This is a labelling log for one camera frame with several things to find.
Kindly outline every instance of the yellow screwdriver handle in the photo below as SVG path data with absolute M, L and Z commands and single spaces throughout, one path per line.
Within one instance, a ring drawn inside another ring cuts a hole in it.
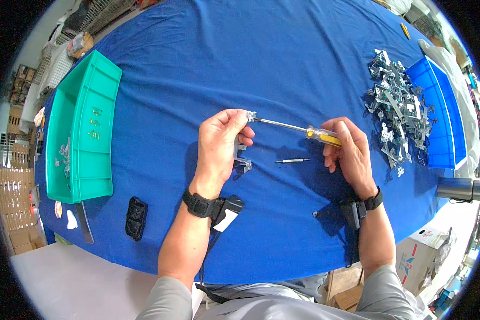
M 307 139 L 315 139 L 322 143 L 330 144 L 333 146 L 341 147 L 341 142 L 336 136 L 335 132 L 325 130 L 325 129 L 317 129 L 312 125 L 307 127 L 306 131 L 306 138 Z

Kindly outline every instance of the blue tablecloth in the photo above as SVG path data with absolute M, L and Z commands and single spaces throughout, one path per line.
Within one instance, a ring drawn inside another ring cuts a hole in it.
M 347 116 L 371 140 L 373 176 L 397 241 L 440 207 L 437 172 L 406 162 L 397 178 L 380 152 L 380 124 L 367 116 L 367 64 L 374 48 L 410 66 L 424 38 L 370 0 L 169 0 L 124 23 L 96 44 L 123 70 L 112 136 L 114 194 L 85 201 L 95 243 L 56 219 L 46 196 L 44 154 L 36 164 L 41 217 L 68 241 L 111 262 L 157 273 L 157 255 L 197 159 L 199 124 L 222 109 L 243 108 L 300 127 Z M 46 126 L 53 97 L 46 103 Z M 233 173 L 222 195 L 245 207 L 206 260 L 205 281 L 254 283 L 305 277 L 350 263 L 352 232 L 333 204 L 352 192 L 340 170 L 323 166 L 319 142 L 253 123 L 254 145 L 242 156 L 253 169 Z M 311 158 L 296 164 L 276 160 Z M 130 197 L 148 203 L 142 240 L 124 231 Z M 320 217 L 312 213 L 320 210 Z

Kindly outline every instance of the person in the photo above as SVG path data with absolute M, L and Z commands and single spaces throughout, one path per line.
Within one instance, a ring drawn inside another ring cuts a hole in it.
M 238 136 L 247 146 L 253 144 L 254 131 L 247 120 L 245 110 L 224 110 L 200 125 L 197 169 L 188 186 L 192 195 L 206 199 L 219 196 L 233 169 L 235 138 Z M 360 200 L 375 197 L 378 188 L 371 175 L 365 133 L 345 117 L 328 120 L 322 128 L 334 130 L 342 144 L 342 148 L 324 146 L 325 166 L 334 172 L 339 162 L 345 180 Z M 210 218 L 192 215 L 185 202 L 181 203 L 158 256 L 160 278 L 138 320 L 192 319 L 190 293 L 205 258 L 210 226 Z M 395 256 L 393 230 L 384 205 L 380 204 L 367 211 L 361 221 L 359 259 L 365 272 L 365 286 L 354 313 L 279 293 L 232 299 L 206 310 L 198 319 L 414 319 L 396 273 Z

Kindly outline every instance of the screwdriver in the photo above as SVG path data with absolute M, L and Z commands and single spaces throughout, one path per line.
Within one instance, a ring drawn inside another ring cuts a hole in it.
M 307 129 L 300 128 L 294 125 L 287 125 L 285 123 L 266 120 L 262 118 L 254 118 L 254 121 L 266 122 L 271 123 L 273 125 L 283 126 L 288 129 L 294 129 L 298 131 L 302 131 L 306 133 L 306 139 L 315 139 L 322 143 L 330 144 L 333 146 L 341 147 L 341 142 L 338 140 L 338 137 L 335 132 L 325 130 L 325 129 L 318 129 L 313 127 L 312 125 L 308 126 Z

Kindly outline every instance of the green plastic tray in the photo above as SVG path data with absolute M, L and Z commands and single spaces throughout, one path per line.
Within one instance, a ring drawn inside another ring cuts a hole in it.
M 46 135 L 46 192 L 64 203 L 112 195 L 110 145 L 122 70 L 94 50 L 59 84 Z M 70 178 L 60 146 L 70 137 Z

